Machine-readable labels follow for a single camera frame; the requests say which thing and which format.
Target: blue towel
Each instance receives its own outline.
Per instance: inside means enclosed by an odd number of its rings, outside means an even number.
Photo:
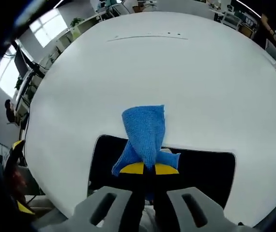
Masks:
[[[112,168],[113,175],[118,176],[123,167],[137,162],[148,169],[155,162],[178,168],[180,154],[160,151],[165,134],[164,105],[133,107],[125,110],[122,118],[128,142]]]

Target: gray gripper part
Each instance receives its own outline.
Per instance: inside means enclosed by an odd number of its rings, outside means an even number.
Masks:
[[[197,188],[168,191],[180,232],[257,232],[248,226],[237,226],[224,217],[220,205]]]
[[[123,189],[102,187],[78,204],[71,218],[43,227],[39,232],[118,232],[131,194]],[[104,217],[103,226],[96,227]]]

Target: round table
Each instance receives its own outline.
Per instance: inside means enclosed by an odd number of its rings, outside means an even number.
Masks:
[[[236,170],[225,216],[256,225],[276,206],[276,70],[244,35],[205,18],[124,15],[82,34],[31,103],[26,159],[67,217],[87,196],[96,139],[127,138],[121,114],[165,105],[164,146],[228,151]]]

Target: computer monitor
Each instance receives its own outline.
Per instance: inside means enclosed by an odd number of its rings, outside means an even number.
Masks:
[[[22,53],[19,47],[15,54],[14,63],[16,65],[18,72],[20,73],[21,78],[24,78],[25,74],[28,72],[28,67],[23,56],[24,54]]]

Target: black mat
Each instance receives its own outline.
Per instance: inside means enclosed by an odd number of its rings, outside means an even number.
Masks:
[[[111,169],[122,154],[126,142],[126,139],[110,135],[102,135],[97,140],[89,178],[92,183],[90,191],[102,186],[115,186],[117,178],[111,174]],[[225,152],[169,149],[174,154],[182,154],[180,161],[183,160],[182,165],[186,162],[188,167],[182,175],[188,187],[197,187],[224,208],[234,178],[235,156]]]

